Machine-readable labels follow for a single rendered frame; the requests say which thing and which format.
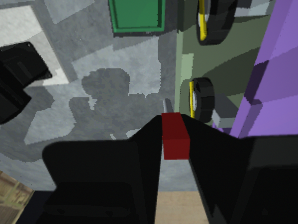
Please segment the red-headed pin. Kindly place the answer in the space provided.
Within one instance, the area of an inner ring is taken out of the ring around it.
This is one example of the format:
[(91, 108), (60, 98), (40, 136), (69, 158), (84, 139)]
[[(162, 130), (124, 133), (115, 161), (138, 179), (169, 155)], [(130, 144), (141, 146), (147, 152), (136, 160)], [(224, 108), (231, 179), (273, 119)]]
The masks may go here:
[(163, 100), (162, 134), (164, 160), (189, 160), (190, 137), (180, 112), (173, 112), (169, 98)]

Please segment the small trolley with purple deck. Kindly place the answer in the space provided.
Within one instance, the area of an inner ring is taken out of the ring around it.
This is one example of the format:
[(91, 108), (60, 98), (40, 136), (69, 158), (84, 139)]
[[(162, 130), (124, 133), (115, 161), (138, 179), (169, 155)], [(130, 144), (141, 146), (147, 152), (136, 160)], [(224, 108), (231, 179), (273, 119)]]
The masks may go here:
[(190, 82), (190, 115), (239, 139), (298, 134), (298, 0), (198, 0), (199, 44), (222, 43), (235, 17), (249, 15), (271, 17), (239, 109), (201, 77)]

